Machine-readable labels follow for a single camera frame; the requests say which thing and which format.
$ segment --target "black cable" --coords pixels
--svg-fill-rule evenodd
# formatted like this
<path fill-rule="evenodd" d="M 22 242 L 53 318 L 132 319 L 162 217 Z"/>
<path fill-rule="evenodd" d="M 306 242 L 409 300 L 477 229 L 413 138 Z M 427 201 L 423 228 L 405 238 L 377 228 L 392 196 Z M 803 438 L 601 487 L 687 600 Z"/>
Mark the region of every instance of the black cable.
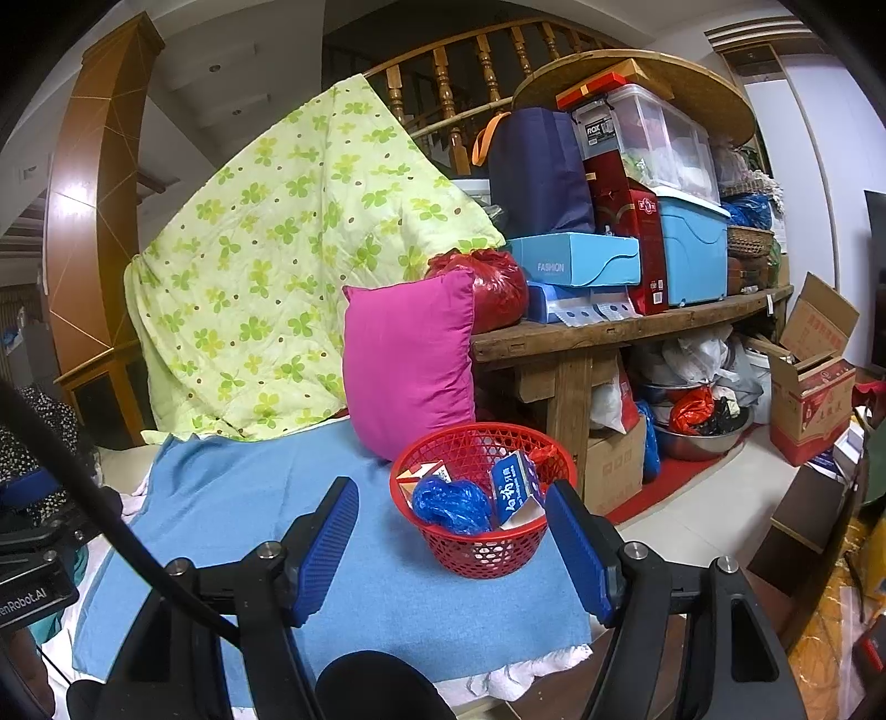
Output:
<path fill-rule="evenodd" d="M 67 686 L 70 687 L 73 683 L 67 679 L 67 675 L 65 675 L 65 673 L 63 673 L 61 670 L 58 669 L 58 665 L 56 665 L 52 660 L 49 659 L 49 656 L 43 651 L 43 649 L 37 643 L 34 643 L 34 645 L 37 648 L 37 652 L 40 653 L 40 655 L 43 657 L 43 659 L 46 660 L 53 667 L 53 669 L 55 669 L 55 671 L 57 673 L 60 674 L 61 678 L 67 683 Z"/>
<path fill-rule="evenodd" d="M 237 626 L 195 598 L 167 574 L 120 516 L 108 507 L 96 484 L 89 479 L 64 443 L 5 380 L 0 380 L 0 424 L 6 425 L 61 483 L 87 517 L 96 523 L 114 550 L 145 582 L 191 620 L 225 638 L 234 647 L 240 647 Z"/>

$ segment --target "orange strap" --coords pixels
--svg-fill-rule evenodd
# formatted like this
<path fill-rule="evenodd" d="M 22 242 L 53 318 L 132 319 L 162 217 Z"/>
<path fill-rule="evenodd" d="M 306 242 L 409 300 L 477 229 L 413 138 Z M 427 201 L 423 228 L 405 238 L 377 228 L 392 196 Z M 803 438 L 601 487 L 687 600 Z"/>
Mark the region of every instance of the orange strap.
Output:
<path fill-rule="evenodd" d="M 493 133 L 495 126 L 510 115 L 510 112 L 499 113 L 490 120 L 486 127 L 477 133 L 477 139 L 474 140 L 474 149 L 470 153 L 470 161 L 478 167 L 486 162 L 486 156 L 489 154 L 489 145 L 493 141 Z"/>

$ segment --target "navy blue tote bag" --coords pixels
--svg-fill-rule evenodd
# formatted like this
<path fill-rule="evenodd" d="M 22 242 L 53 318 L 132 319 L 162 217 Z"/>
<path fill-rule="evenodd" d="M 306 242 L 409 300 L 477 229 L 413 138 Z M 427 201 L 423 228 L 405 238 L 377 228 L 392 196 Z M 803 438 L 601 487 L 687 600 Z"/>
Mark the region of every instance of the navy blue tote bag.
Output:
<path fill-rule="evenodd" d="M 594 232 L 594 207 L 567 113 L 526 107 L 497 115 L 477 137 L 473 162 L 489 162 L 492 201 L 508 213 L 508 239 Z"/>

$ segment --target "screw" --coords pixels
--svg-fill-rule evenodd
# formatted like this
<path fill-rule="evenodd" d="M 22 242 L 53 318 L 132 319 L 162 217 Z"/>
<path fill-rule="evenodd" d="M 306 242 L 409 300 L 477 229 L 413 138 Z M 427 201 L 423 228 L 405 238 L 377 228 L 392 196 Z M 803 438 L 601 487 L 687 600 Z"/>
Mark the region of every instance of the screw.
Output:
<path fill-rule="evenodd" d="M 193 567 L 191 565 L 190 560 L 187 558 L 175 558 L 172 560 L 167 566 L 166 571 L 172 577 L 178 577 L 179 575 L 184 575 L 188 570 Z"/>
<path fill-rule="evenodd" d="M 255 552 L 262 560 L 273 560 L 282 551 L 282 545 L 280 545 L 276 540 L 270 540 L 259 545 L 258 549 Z"/>
<path fill-rule="evenodd" d="M 631 541 L 630 543 L 625 543 L 625 555 L 631 560 L 643 560 L 649 555 L 649 548 L 643 543 Z"/>
<path fill-rule="evenodd" d="M 717 567 L 727 575 L 731 575 L 738 572 L 738 560 L 730 558 L 728 555 L 721 555 L 717 558 Z"/>

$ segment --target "blue blanket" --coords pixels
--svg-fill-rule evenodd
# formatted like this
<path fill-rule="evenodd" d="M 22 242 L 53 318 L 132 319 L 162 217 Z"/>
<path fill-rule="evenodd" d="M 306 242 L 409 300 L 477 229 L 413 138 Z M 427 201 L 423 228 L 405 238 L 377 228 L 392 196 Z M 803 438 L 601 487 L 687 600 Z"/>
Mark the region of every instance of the blue blanket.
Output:
<path fill-rule="evenodd" d="M 132 529 L 162 564 L 180 556 L 198 566 L 230 562 L 282 537 L 337 475 L 348 475 L 360 489 L 354 534 L 323 608 L 295 631 L 315 676 L 340 655 L 376 649 L 438 682 L 591 641 L 588 615 L 549 533 L 516 573 L 453 575 L 397 511 L 389 472 L 349 420 L 263 442 L 171 438 L 154 460 Z M 107 677 L 147 592 L 119 555 L 108 556 L 84 601 L 75 668 Z M 222 645 L 231 702 L 251 707 L 242 659 Z"/>

